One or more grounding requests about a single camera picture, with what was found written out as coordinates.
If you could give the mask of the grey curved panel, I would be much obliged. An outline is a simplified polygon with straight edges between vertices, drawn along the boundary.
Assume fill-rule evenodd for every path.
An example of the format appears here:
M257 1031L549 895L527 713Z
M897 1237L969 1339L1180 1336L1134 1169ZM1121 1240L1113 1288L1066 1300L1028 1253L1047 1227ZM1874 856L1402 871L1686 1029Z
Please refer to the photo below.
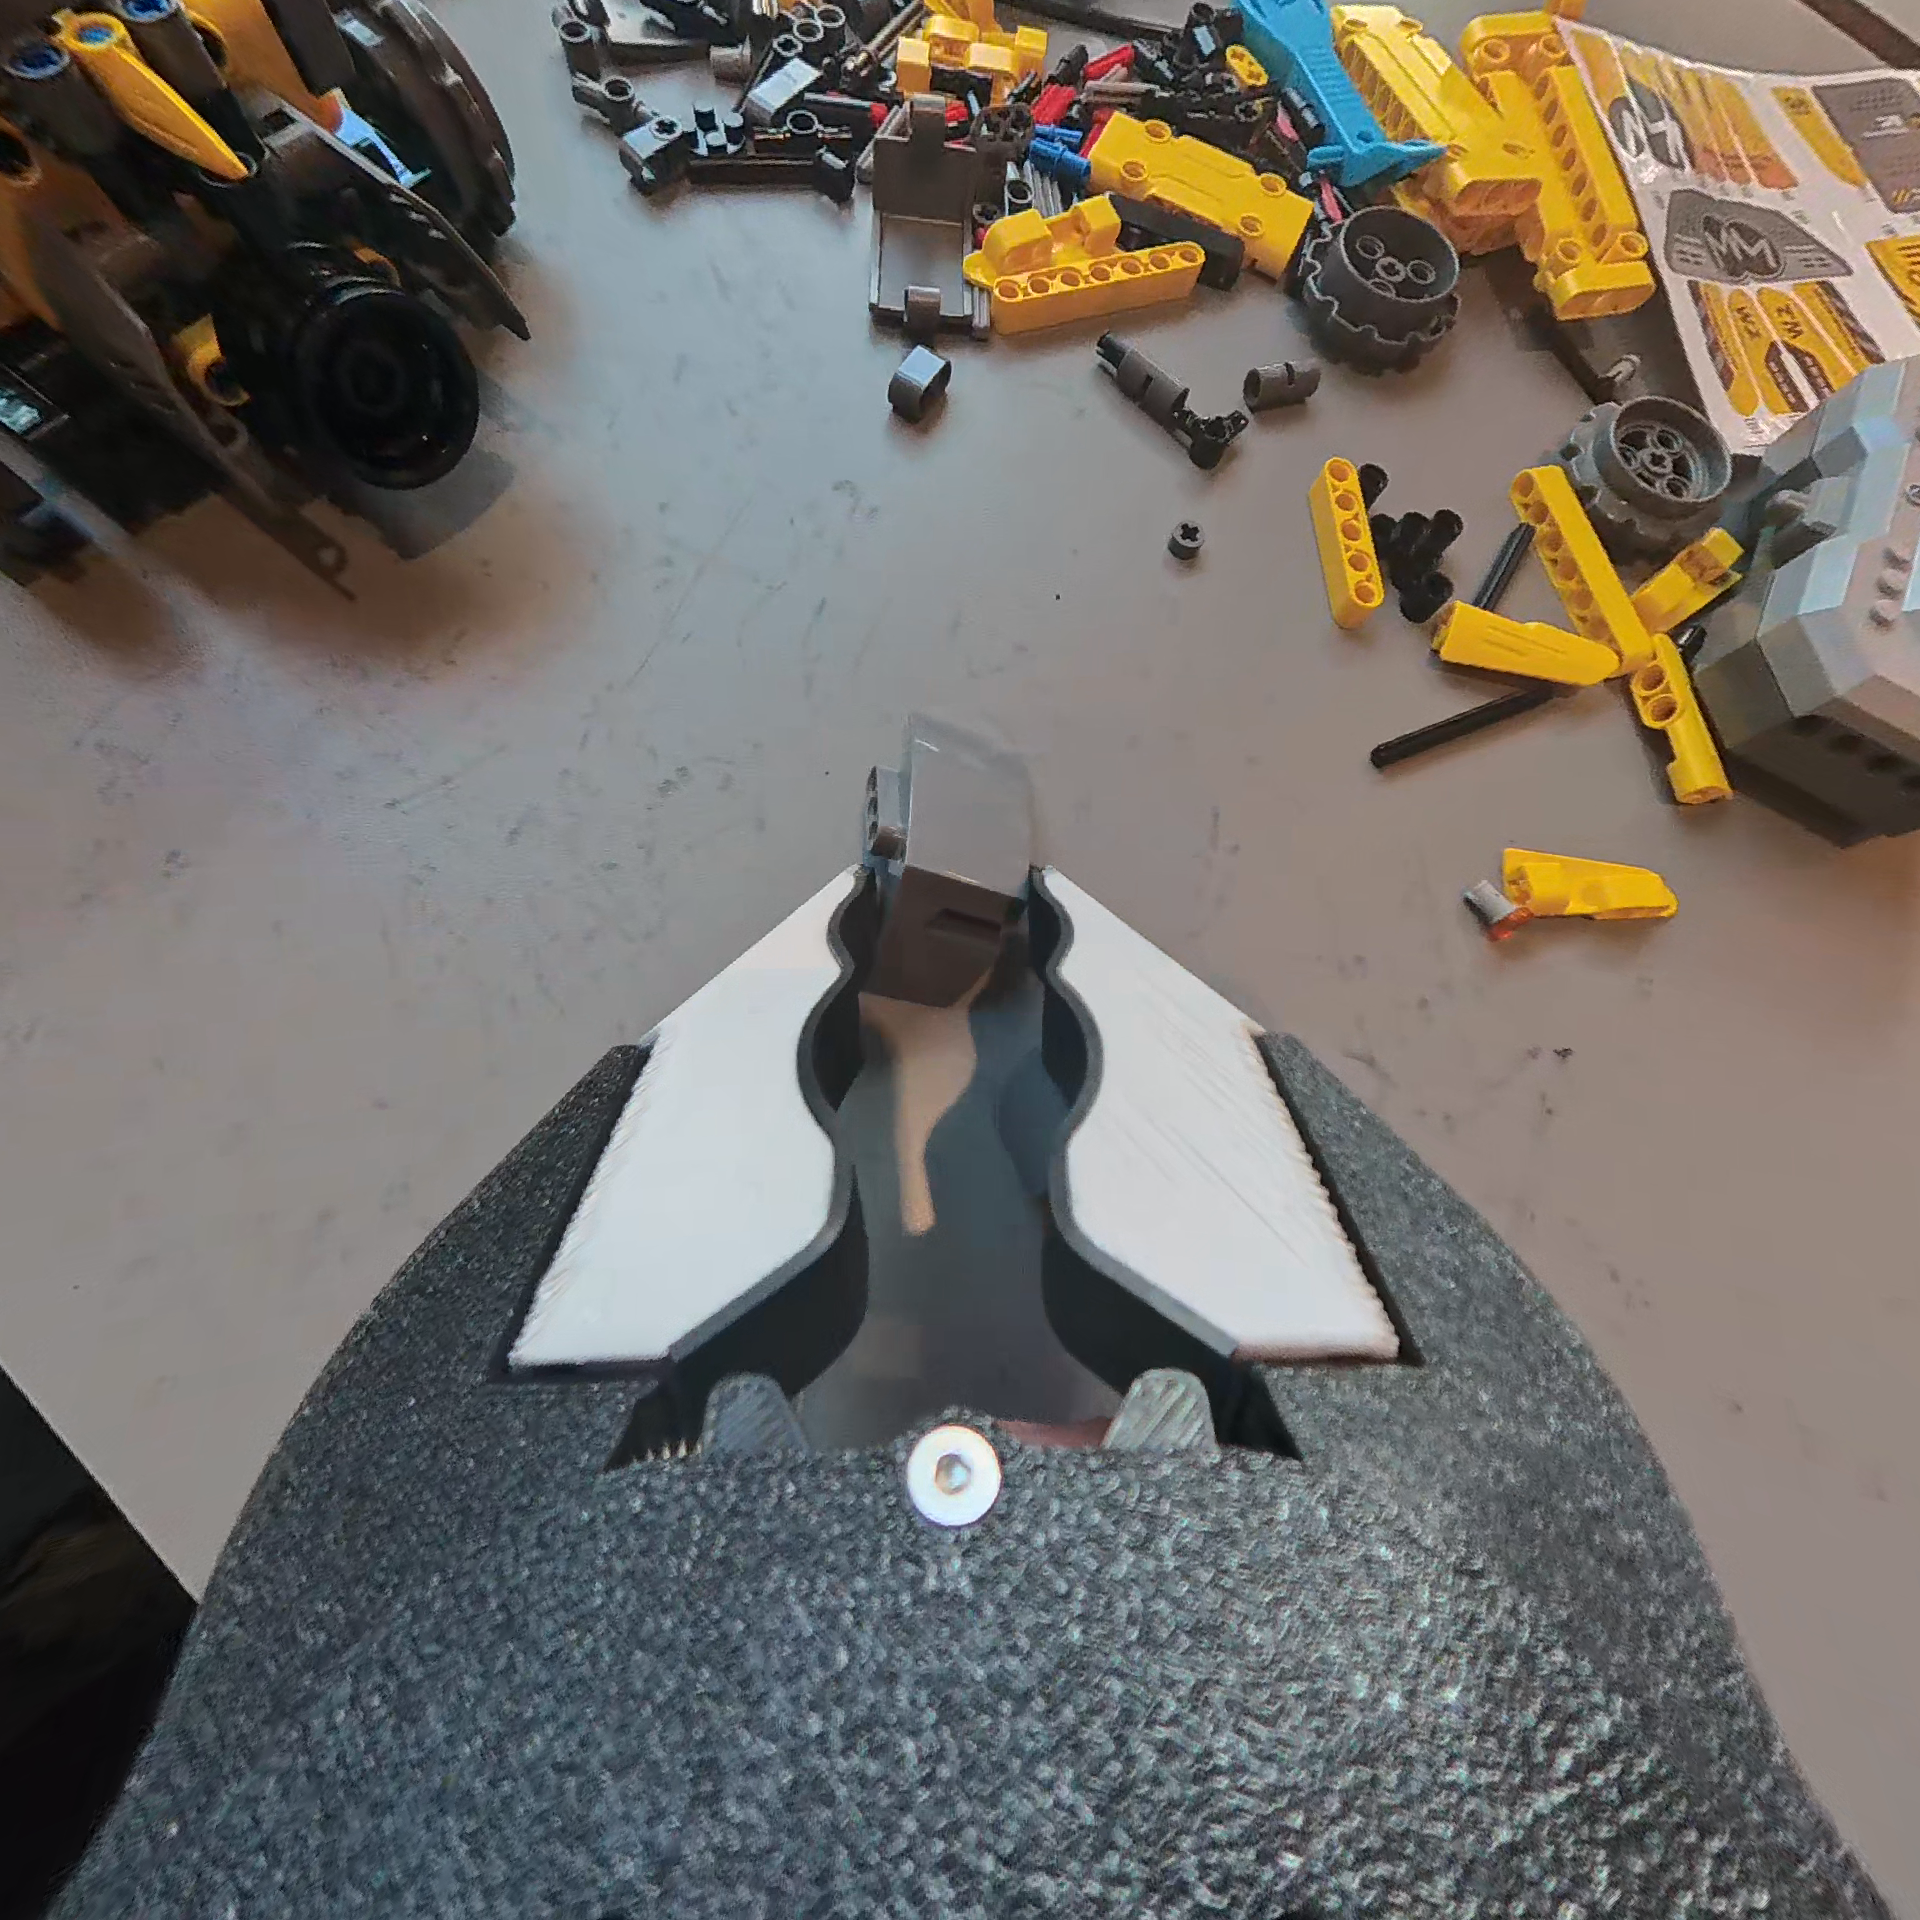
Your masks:
M957 1004L997 969L1025 911L1036 853L1025 762L911 712L898 764L869 773L861 829L881 897L866 993Z

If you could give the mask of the yellow rounded flat panel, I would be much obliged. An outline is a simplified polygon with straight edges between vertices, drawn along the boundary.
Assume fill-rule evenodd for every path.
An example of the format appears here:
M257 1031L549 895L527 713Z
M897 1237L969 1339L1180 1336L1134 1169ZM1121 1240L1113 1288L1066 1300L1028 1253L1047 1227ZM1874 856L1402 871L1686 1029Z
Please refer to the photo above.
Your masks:
M1100 195L1159 201L1238 239L1247 266L1271 281L1285 281L1311 218L1311 203L1285 178L1159 120L1116 113L1087 170Z

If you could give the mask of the partly built yellow robot vehicle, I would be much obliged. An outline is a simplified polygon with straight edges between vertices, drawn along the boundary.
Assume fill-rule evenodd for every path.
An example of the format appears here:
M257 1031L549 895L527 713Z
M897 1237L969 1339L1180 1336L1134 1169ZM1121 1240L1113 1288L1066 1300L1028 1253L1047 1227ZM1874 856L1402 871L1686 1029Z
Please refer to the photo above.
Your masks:
M515 157L409 2L2 7L5 577L226 497L337 583L317 499L430 489L527 336Z

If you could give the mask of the large grey hub block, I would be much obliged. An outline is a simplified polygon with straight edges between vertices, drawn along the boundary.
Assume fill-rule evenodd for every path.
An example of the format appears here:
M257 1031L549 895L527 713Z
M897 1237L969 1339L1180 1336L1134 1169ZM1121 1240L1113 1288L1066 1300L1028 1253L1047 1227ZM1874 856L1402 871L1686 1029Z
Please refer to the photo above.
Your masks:
M1692 683L1740 792L1835 845L1918 828L1918 360L1782 433L1721 524L1743 578Z

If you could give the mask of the yellow wide beam with holes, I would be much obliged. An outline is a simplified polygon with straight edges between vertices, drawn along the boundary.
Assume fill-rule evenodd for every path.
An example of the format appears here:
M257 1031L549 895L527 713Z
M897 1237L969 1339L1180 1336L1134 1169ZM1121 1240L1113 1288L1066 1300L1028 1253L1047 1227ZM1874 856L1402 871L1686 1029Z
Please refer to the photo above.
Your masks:
M1022 208L997 219L965 279L988 293L993 329L1015 336L1186 300L1204 266L1190 241L1121 247L1113 199L1095 197L1054 218Z

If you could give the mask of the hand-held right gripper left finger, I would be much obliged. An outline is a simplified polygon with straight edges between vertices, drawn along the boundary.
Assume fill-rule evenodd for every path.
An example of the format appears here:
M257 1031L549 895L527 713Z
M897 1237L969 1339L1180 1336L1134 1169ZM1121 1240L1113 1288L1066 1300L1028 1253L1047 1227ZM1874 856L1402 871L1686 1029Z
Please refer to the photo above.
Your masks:
M876 937L874 876L845 869L655 1024L509 1377L637 1377L705 1404L734 1373L795 1395L850 1344L869 1249L837 1114Z

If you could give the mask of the pile of mixed building pieces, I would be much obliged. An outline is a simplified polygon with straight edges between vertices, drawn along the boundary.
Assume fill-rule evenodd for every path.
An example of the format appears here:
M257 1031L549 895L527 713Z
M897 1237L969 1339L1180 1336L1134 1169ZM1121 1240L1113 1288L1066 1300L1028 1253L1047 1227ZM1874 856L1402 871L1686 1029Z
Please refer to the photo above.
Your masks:
M1244 43L1237 5L1141 19L1111 5L577 2L551 16L573 100L617 136L644 199L804 187L845 208L866 195L870 321L919 346L997 333L965 259L1022 208L1055 218L1108 197L1123 249L1195 242L1206 266L1189 297L1230 293L1244 274L1291 279L1295 256L1271 281L1238 239L1151 199L1095 192L1087 154L1116 113L1285 178L1311 203L1303 241L1349 215L1307 164L1311 111Z

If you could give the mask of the sticker sheet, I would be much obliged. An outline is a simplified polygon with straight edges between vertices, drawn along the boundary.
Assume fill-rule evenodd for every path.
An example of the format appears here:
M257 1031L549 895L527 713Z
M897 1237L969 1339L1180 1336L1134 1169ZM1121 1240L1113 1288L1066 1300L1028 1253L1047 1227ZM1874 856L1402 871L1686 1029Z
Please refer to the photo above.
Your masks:
M1918 355L1914 72L1795 77L1566 39L1731 450Z

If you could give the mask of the grey desk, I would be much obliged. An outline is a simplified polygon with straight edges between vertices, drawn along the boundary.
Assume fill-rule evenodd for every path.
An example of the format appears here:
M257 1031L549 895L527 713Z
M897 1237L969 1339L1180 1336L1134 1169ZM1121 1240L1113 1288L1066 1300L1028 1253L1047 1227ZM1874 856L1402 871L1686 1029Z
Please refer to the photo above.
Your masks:
M852 857L910 712L1303 1037L1580 1321L1793 1751L1915 1915L1915 839L1675 808L1611 695L1394 776L1457 699L1309 619L1305 477L1468 522L1580 412L1502 308L1193 471L1087 340L889 417L863 210L647 203L542 5L437 5L518 163L499 495L350 595L207 500L5 583L5 1368L199 1589L372 1291L613 1043ZM1206 543L1169 556L1174 522ZM1506 849L1671 920L1484 937Z

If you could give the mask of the black pin connector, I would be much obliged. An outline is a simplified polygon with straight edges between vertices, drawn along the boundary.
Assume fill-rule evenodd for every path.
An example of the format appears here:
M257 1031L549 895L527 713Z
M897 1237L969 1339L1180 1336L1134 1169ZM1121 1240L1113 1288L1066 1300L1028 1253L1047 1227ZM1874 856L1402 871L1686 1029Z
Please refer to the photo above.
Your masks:
M1098 339L1095 355L1117 394L1169 433L1199 471L1215 468L1251 424L1241 410L1223 417L1195 415L1189 404L1189 387L1113 332Z

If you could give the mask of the yellow five-hole beam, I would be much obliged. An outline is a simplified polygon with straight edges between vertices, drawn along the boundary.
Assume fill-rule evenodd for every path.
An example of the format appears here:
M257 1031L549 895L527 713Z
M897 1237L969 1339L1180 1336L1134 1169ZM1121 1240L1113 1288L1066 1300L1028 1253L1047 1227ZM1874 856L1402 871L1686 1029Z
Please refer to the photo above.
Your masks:
M1326 460L1307 500L1332 623L1356 633L1386 604L1386 577L1356 465L1337 455Z

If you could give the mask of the cluster of black pins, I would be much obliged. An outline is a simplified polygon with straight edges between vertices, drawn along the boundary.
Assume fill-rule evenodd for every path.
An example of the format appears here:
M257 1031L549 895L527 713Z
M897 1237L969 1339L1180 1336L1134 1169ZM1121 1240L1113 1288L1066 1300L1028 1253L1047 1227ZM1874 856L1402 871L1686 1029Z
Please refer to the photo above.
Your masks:
M1406 623L1427 625L1437 618L1457 597L1446 561L1465 529L1463 519L1454 511L1399 517L1373 513L1370 529L1377 562Z

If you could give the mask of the blue brick separator tool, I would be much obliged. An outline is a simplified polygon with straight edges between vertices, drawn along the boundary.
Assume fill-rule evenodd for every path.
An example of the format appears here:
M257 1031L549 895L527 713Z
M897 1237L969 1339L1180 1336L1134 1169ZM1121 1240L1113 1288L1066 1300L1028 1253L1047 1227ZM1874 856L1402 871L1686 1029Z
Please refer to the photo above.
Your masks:
M1425 137L1394 139L1337 57L1331 2L1238 2L1241 39L1263 72L1309 105L1321 136L1307 164L1341 187L1388 186L1444 157Z

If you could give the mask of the long black axle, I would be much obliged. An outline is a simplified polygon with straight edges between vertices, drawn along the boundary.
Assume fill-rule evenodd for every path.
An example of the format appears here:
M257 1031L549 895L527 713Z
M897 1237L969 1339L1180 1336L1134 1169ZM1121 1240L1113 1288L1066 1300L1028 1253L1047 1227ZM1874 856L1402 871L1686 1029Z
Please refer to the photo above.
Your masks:
M1452 747L1469 737L1499 729L1508 723L1517 723L1540 709L1555 707L1562 703L1562 693L1553 687L1534 687L1534 689L1516 689L1508 693L1497 695L1491 703L1476 704L1468 712L1449 713L1441 721L1427 723L1399 737L1377 744L1370 751L1370 764L1378 773L1388 773L1403 764L1410 764L1428 752L1441 752Z

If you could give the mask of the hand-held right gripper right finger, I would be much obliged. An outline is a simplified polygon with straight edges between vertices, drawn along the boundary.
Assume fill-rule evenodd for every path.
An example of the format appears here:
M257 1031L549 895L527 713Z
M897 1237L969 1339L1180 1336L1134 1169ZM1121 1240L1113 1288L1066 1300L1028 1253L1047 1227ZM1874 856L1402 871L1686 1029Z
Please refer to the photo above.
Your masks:
M1394 1363L1402 1333L1267 1058L1267 1031L1058 869L1030 876L1058 1235L1047 1314L1103 1379Z

